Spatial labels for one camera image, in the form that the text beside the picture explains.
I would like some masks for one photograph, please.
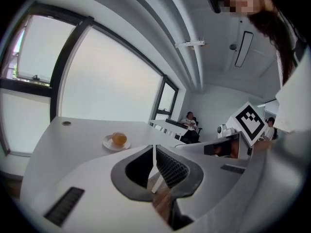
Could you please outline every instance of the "black window frame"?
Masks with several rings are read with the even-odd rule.
[[[138,56],[141,60],[143,60],[146,64],[148,64],[156,73],[163,77],[161,88],[158,92],[155,107],[153,109],[154,118],[156,114],[168,114],[169,118],[171,117],[175,105],[175,101],[177,98],[178,88],[171,82],[167,75],[165,75],[150,59],[148,59],[142,52],[140,52],[136,47],[134,47],[131,43],[120,37],[118,34],[108,29],[104,25],[94,21],[94,18],[89,16],[84,16],[79,13],[63,9],[53,5],[47,5],[35,2],[28,9],[25,9],[22,12],[22,15],[19,15],[19,18],[15,18],[16,24],[11,27],[9,32],[9,36],[6,37],[6,40],[3,45],[0,46],[0,74],[2,74],[2,68],[4,67],[4,63],[6,62],[6,57],[10,53],[11,44],[13,41],[16,41],[16,36],[18,31],[21,30],[25,21],[30,16],[43,16],[53,18],[65,23],[69,23],[75,26],[75,29],[71,32],[67,41],[65,42],[58,59],[55,63],[54,70],[52,72],[50,87],[38,85],[29,82],[23,82],[18,80],[11,80],[7,78],[0,77],[0,88],[13,90],[22,93],[29,93],[33,95],[43,96],[51,98],[50,102],[50,121],[52,121],[57,116],[57,106],[58,99],[60,97],[60,86],[62,85],[62,78],[64,77],[64,73],[66,72],[66,68],[69,62],[70,54],[75,50],[77,42],[80,37],[86,32],[86,29],[91,26],[94,29],[104,33],[110,38],[114,39],[127,49],[129,49],[132,53]],[[171,88],[175,90],[175,95],[173,98],[171,111],[161,111],[158,109],[161,96],[163,93],[163,89],[165,84],[168,84]],[[5,152],[5,154],[10,153],[10,149],[8,148],[8,144],[6,141],[5,133],[1,124],[2,120],[0,118],[0,144]]]

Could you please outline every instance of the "white plate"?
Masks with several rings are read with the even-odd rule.
[[[113,150],[113,151],[123,151],[123,150],[130,148],[131,143],[129,141],[126,141],[122,146],[118,146],[118,145],[113,143],[112,135],[110,134],[104,138],[103,145],[106,148]]]

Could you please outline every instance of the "ceiling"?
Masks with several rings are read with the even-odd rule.
[[[107,9],[90,2],[39,1],[93,16],[192,92],[204,93],[206,84],[212,84],[270,100],[280,89],[276,50],[269,39],[245,17],[213,13],[207,0],[94,0]],[[244,31],[254,37],[242,67],[235,67]],[[202,39],[208,45],[175,48],[176,43]],[[230,44],[237,44],[237,51]]]

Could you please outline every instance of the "orange fruit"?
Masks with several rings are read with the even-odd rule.
[[[122,146],[126,142],[126,135],[120,132],[115,132],[112,134],[112,141],[118,146]]]

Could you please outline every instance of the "person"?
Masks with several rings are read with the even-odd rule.
[[[277,50],[277,57],[281,63],[282,83],[285,84],[293,72],[293,44],[295,42],[308,42],[310,44],[310,26],[301,17],[302,10],[306,9],[307,0],[224,0],[225,7],[230,12],[246,15],[250,22],[270,38]]]
[[[180,123],[188,127],[188,131],[185,133],[184,137],[187,138],[190,143],[198,143],[199,134],[195,131],[197,126],[196,122],[193,120],[193,113],[189,111],[186,118],[182,119]]]
[[[264,133],[263,139],[265,141],[272,141],[276,138],[276,129],[273,127],[275,119],[273,117],[270,117],[268,119],[268,129]]]

